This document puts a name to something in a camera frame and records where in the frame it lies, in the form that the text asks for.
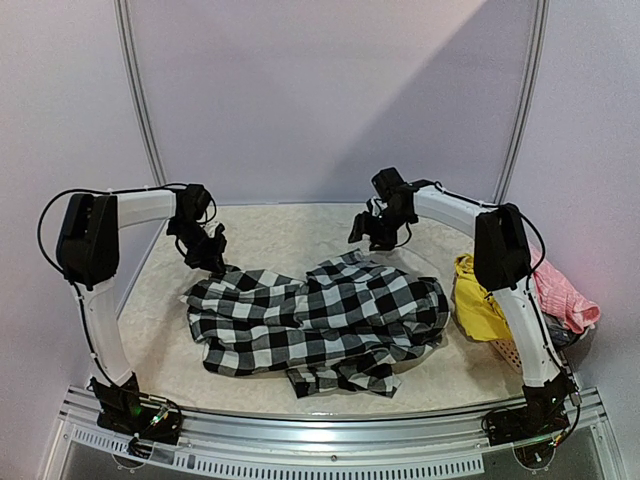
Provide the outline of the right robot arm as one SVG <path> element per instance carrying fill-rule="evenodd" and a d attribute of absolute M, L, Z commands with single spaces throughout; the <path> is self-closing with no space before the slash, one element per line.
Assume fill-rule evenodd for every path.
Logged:
<path fill-rule="evenodd" d="M 394 167 L 379 171 L 372 185 L 376 196 L 355 217 L 351 243 L 368 236 L 373 250 L 394 250 L 399 247 L 398 231 L 420 218 L 436 220 L 474 240 L 474 275 L 506 317 L 521 360 L 523 391 L 532 401 L 518 412 L 517 427 L 524 435 L 539 435 L 556 417 L 550 400 L 575 395 L 578 387 L 552 345 L 539 306 L 524 227 L 528 219 L 511 203 L 473 200 L 438 181 L 407 182 Z"/>

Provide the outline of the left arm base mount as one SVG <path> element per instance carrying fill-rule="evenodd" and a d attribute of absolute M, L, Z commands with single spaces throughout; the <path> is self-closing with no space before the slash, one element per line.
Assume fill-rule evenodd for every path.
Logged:
<path fill-rule="evenodd" d="M 139 389 L 133 373 L 122 386 L 90 380 L 90 391 L 100 404 L 97 425 L 141 440 L 177 445 L 184 421 L 180 406 Z"/>

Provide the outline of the black white checkered shirt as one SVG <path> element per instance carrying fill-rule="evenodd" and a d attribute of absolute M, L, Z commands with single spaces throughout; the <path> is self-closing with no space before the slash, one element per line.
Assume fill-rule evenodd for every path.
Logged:
<path fill-rule="evenodd" d="M 391 398 L 398 363 L 439 346 L 448 300 L 417 277 L 354 250 L 304 279 L 229 267 L 182 297 L 204 368 L 226 377 L 284 372 L 299 398 L 334 390 Z"/>

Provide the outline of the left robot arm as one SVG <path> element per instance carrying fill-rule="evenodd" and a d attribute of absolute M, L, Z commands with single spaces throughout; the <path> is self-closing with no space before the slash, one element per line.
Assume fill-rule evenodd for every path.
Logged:
<path fill-rule="evenodd" d="M 205 226 L 217 205 L 201 184 L 169 184 L 137 189 L 70 189 L 56 195 L 69 202 L 55 257 L 45 259 L 75 294 L 90 356 L 101 382 L 133 392 L 138 389 L 118 327 L 114 300 L 120 264 L 120 231 L 155 221 L 167 223 L 184 263 L 221 275 L 226 271 L 224 226 L 212 234 Z"/>

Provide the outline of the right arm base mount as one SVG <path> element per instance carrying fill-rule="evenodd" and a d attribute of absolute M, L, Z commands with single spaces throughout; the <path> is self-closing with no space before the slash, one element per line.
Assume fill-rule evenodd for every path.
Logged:
<path fill-rule="evenodd" d="M 553 435 L 549 446 L 561 445 L 576 429 L 581 414 L 580 391 L 574 386 L 523 387 L 525 405 L 499 407 L 481 420 L 491 446 Z"/>

